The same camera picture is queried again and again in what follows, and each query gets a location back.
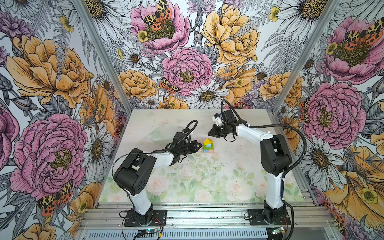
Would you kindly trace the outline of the green wood block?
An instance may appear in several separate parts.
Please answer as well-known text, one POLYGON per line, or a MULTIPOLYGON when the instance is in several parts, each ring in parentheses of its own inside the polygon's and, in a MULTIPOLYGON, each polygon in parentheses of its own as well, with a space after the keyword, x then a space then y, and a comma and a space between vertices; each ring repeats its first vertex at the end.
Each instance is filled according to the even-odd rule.
POLYGON ((209 144, 209 145, 204 145, 204 151, 213 151, 214 150, 214 145, 213 144, 209 144))

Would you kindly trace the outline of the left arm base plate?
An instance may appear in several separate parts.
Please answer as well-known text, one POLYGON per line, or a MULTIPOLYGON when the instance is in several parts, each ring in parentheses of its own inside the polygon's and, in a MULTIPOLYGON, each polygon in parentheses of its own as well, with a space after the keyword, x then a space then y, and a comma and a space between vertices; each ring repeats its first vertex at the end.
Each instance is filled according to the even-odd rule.
POLYGON ((167 222, 167 210, 152 210, 145 215, 129 210, 125 220, 125 227, 165 227, 167 222))

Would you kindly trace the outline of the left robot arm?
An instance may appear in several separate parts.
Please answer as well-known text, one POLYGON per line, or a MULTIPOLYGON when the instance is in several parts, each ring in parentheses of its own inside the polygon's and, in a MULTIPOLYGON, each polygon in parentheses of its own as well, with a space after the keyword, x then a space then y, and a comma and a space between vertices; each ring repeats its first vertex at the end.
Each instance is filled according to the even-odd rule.
POLYGON ((149 226, 160 216, 146 193, 146 186, 153 169, 179 163, 184 157, 197 153, 203 144, 191 140, 191 135, 177 132, 174 139, 163 150, 146 153, 134 148, 127 154, 121 165, 113 173, 115 183, 124 190, 133 207, 127 212, 125 226, 149 226))

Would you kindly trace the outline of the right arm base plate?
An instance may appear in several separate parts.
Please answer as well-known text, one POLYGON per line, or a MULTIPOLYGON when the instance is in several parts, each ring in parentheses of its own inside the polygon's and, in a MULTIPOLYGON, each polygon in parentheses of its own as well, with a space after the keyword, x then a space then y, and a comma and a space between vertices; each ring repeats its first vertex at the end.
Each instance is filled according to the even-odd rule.
POLYGON ((291 218, 289 216, 289 213, 287 210, 279 216, 272 220, 267 220, 267 217, 264 213, 264 210, 262 209, 249 209, 247 210, 244 218, 249 221, 251 226, 261 226, 261 225, 283 225, 288 226, 290 225, 291 218))

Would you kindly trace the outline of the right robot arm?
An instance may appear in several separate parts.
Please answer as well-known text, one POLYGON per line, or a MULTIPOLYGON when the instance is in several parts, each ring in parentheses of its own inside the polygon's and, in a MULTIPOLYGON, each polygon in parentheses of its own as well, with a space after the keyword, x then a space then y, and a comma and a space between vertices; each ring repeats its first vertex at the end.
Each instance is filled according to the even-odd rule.
POLYGON ((292 163, 289 146, 283 135, 264 132, 261 127, 251 126, 237 119, 233 111, 227 110, 213 116, 215 122, 208 135, 214 138, 225 138, 228 134, 238 136, 259 145, 261 164, 269 174, 266 199, 264 200, 263 220, 275 224, 286 215, 284 203, 285 172, 292 163))

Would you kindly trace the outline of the yellow wood block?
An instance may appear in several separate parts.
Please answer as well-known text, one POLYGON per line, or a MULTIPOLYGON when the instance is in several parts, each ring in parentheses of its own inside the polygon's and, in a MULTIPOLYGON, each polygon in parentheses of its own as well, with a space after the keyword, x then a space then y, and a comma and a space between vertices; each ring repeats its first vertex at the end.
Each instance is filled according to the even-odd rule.
POLYGON ((204 145, 207 146, 207 145, 212 145, 213 144, 213 141, 211 139, 205 139, 204 140, 204 145))

